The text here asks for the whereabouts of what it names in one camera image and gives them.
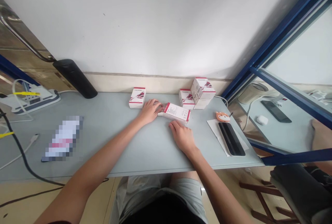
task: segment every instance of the black cable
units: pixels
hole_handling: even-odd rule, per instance
[[[102,183],[107,182],[108,180],[109,180],[109,178],[105,178]],[[17,199],[14,199],[14,200],[10,200],[8,202],[0,204],[0,208],[2,208],[4,206],[7,206],[9,204],[15,203],[15,202],[19,202],[19,201],[24,200],[24,199],[28,199],[30,197],[42,195],[42,194],[45,194],[45,193],[48,193],[48,192],[52,192],[52,191],[56,191],[56,190],[59,190],[59,189],[62,189],[62,188],[63,187],[59,187],[59,188],[55,188],[55,189],[50,189],[50,190],[42,191],[42,192],[35,193],[35,194],[32,194],[32,195],[28,195],[28,196],[24,196],[24,197],[21,197],[21,198],[17,198]]]
[[[4,117],[4,119],[5,119],[5,121],[6,121],[9,131],[10,131],[10,132],[13,132],[13,129],[11,128],[10,122],[9,122],[9,120],[8,120],[8,118],[7,118],[7,116],[6,116],[6,114],[2,111],[1,108],[0,108],[0,113],[1,113],[0,117]],[[59,186],[65,186],[65,184],[57,183],[57,182],[54,182],[54,181],[51,181],[51,180],[47,180],[47,179],[45,179],[45,178],[43,178],[43,177],[37,175],[37,174],[36,174],[36,173],[30,168],[30,166],[29,166],[29,164],[28,164],[27,157],[26,157],[25,154],[24,154],[24,150],[23,150],[23,148],[22,148],[22,146],[21,146],[20,141],[18,141],[18,138],[17,138],[16,134],[13,133],[12,136],[13,136],[13,138],[15,139],[15,142],[16,142],[16,144],[17,144],[17,146],[18,146],[18,149],[19,149],[20,152],[21,152],[21,155],[22,155],[22,158],[23,158],[23,161],[24,161],[24,165],[25,165],[25,167],[27,168],[27,170],[30,172],[31,175],[33,175],[33,176],[36,177],[37,179],[39,179],[39,180],[41,180],[41,181],[44,181],[44,182],[46,182],[46,183],[55,184],[55,185],[59,185]]]
[[[0,108],[0,118],[1,118],[1,117],[4,117],[4,119],[5,119],[6,123],[7,123],[7,126],[8,126],[9,131],[10,131],[10,132],[14,132],[13,129],[11,128],[11,125],[10,125],[10,122],[9,122],[7,116],[6,116],[6,113],[4,113],[4,112],[2,111],[2,109]],[[20,152],[21,152],[21,155],[22,155],[22,158],[23,158],[23,161],[24,161],[24,165],[25,165],[25,167],[27,168],[27,170],[29,171],[29,173],[30,173],[31,175],[33,175],[34,177],[36,177],[37,179],[43,181],[43,182],[50,183],[50,184],[55,184],[55,185],[59,185],[59,186],[62,186],[62,187],[59,187],[59,188],[56,188],[56,189],[51,189],[51,190],[42,191],[42,192],[39,192],[39,193],[36,193],[36,194],[32,194],[32,195],[28,195],[28,196],[24,196],[24,197],[21,197],[21,198],[18,198],[18,199],[14,199],[14,200],[11,200],[11,201],[8,201],[8,202],[5,202],[5,203],[3,203],[3,204],[0,205],[0,208],[2,208],[2,207],[4,207],[4,206],[7,206],[7,205],[9,205],[9,204],[11,204],[11,203],[15,203],[15,202],[18,202],[18,201],[21,201],[21,200],[24,200],[24,199],[30,198],[30,197],[34,197],[34,196],[38,196],[38,195],[45,194],[45,193],[48,193],[48,192],[52,192],[52,191],[55,191],[55,190],[62,189],[62,188],[65,186],[65,184],[57,183],[57,182],[54,182],[54,181],[51,181],[51,180],[47,180],[46,178],[43,178],[43,177],[37,175],[37,174],[36,174],[36,173],[30,168],[30,166],[29,166],[29,164],[28,164],[27,157],[26,157],[25,154],[24,154],[24,150],[23,150],[23,148],[22,148],[22,146],[21,146],[21,143],[20,143],[20,141],[18,140],[16,134],[13,133],[12,136],[13,136],[13,138],[15,139],[15,142],[16,142],[16,144],[17,144],[17,146],[18,146],[18,149],[19,149]],[[109,178],[105,178],[105,179],[103,180],[102,183],[107,182],[108,180],[109,180]]]

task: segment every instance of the smartphone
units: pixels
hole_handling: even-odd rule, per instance
[[[219,122],[219,129],[224,137],[228,151],[232,156],[245,156],[246,153],[230,123]]]
[[[292,121],[271,101],[261,101],[263,106],[279,121],[282,123],[291,123]]]

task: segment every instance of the blue metal frame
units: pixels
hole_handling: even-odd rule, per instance
[[[303,92],[299,92],[291,85],[264,70],[331,4],[332,0],[299,0],[221,96],[229,102],[234,100],[245,86],[258,76],[304,111],[332,129],[332,116],[326,108],[312,101]],[[252,146],[274,154],[271,157],[262,158],[265,165],[332,160],[332,149],[285,154],[277,148],[255,140],[248,140]]]
[[[13,78],[14,80],[23,79],[29,83],[40,86],[40,84],[38,82],[36,82],[34,79],[32,79],[26,73],[24,73],[18,67],[16,67],[10,61],[8,61],[6,58],[4,58],[2,55],[0,55],[0,70],[2,72],[4,72],[5,74],[7,74],[8,76],[10,76],[11,78]]]
[[[267,72],[263,68],[251,68],[250,71],[259,78],[261,78],[263,81],[268,83],[270,86],[272,86],[275,90],[286,96],[289,100],[294,102],[304,111],[309,113],[312,117],[332,129],[331,113],[324,107],[320,106],[318,102],[315,102],[313,99],[311,99],[307,94],[298,91],[297,89],[289,85],[287,82]]]
[[[332,159],[332,148],[316,151],[288,154],[283,156],[270,156],[262,158],[266,166],[298,164],[305,162],[330,161]]]
[[[323,1],[324,0],[299,0],[230,85],[223,91],[221,97],[228,101],[231,100],[233,94],[238,92],[252,77],[250,68],[259,68],[265,63],[271,54],[294,33],[298,26],[308,19],[309,15],[314,12]]]
[[[271,153],[273,155],[286,155],[286,154],[290,154],[290,152],[285,152],[281,149],[278,149],[276,147],[273,147],[267,143],[262,143],[260,141],[251,139],[251,138],[247,138],[249,143],[251,144],[251,146],[256,147],[260,150],[266,151],[268,153]]]

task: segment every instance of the person's left hand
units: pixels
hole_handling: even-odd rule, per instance
[[[148,102],[145,102],[144,107],[137,117],[137,119],[140,121],[141,124],[146,125],[148,123],[151,123],[155,120],[155,118],[158,116],[158,113],[162,112],[164,110],[162,106],[163,104],[160,103],[156,99],[149,100]]]

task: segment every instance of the gray shorts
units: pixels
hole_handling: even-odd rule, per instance
[[[208,223],[200,183],[191,178],[179,178],[169,187],[164,187],[170,176],[171,174],[123,177],[117,189],[110,224],[121,224],[128,216],[168,193],[177,195],[193,214]]]

